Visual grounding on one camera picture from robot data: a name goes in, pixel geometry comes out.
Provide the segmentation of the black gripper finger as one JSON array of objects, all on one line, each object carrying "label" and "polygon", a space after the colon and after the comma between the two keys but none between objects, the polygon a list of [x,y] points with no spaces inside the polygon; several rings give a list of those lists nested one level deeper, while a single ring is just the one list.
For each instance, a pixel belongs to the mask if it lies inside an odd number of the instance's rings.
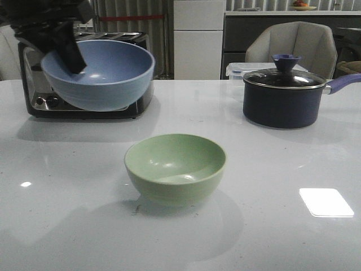
[{"label": "black gripper finger", "polygon": [[63,22],[57,26],[52,40],[55,50],[71,73],[79,74],[85,69],[86,63],[74,37],[73,22]]}]

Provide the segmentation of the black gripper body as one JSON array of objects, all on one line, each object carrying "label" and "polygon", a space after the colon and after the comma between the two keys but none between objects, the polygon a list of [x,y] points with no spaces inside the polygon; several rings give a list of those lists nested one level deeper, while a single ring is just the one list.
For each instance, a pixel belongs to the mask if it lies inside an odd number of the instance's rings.
[{"label": "black gripper body", "polygon": [[1,1],[1,21],[9,23],[19,41],[43,53],[75,52],[73,23],[93,16],[89,1]]}]

